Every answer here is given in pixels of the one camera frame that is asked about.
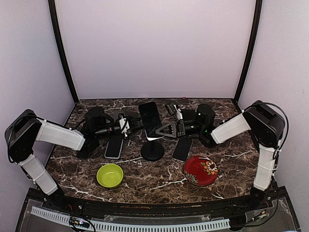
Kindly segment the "black phone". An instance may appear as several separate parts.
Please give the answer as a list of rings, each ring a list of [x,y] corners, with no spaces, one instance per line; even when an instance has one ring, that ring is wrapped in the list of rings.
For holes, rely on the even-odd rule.
[[[156,129],[162,127],[159,111],[154,101],[147,102],[138,106],[143,128],[148,141],[163,138],[156,134]]]

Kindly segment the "black pole phone stand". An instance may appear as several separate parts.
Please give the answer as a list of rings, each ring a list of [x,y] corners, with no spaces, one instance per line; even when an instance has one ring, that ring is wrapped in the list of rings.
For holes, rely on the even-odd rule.
[[[141,156],[146,161],[158,161],[164,156],[164,153],[164,147],[155,140],[148,141],[141,147]]]

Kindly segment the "lavender phone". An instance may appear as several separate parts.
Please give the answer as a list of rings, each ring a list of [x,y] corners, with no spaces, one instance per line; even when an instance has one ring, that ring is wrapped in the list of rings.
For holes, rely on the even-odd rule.
[[[111,138],[107,143],[104,158],[113,160],[119,159],[122,152],[123,141],[124,139],[122,136]]]

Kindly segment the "purple phone dark screen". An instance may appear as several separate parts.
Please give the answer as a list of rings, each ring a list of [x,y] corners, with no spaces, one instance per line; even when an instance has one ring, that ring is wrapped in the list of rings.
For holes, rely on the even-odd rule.
[[[92,150],[90,148],[84,147],[80,151],[77,152],[76,157],[78,159],[87,160],[90,157],[91,153],[92,153]]]

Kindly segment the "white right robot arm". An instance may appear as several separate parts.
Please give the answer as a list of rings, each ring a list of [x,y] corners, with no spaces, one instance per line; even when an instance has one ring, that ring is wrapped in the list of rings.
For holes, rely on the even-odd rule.
[[[280,107],[257,100],[216,127],[215,111],[208,104],[200,104],[192,119],[187,119],[184,111],[174,104],[165,107],[175,120],[155,130],[160,136],[197,135],[205,147],[215,147],[246,131],[251,132],[258,144],[259,159],[246,205],[251,210],[258,209],[265,202],[267,189],[278,167],[279,153],[287,139],[289,123],[286,113],[278,114]]]

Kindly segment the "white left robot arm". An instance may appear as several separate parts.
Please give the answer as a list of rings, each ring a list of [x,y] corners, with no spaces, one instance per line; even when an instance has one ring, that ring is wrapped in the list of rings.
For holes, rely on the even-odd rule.
[[[10,163],[21,167],[24,173],[47,196],[58,211],[68,207],[63,190],[37,158],[37,143],[48,143],[77,151],[77,158],[85,160],[96,150],[102,139],[126,139],[143,128],[141,118],[119,113],[116,118],[105,113],[102,107],[88,110],[84,118],[73,127],[65,127],[25,110],[5,131]]]

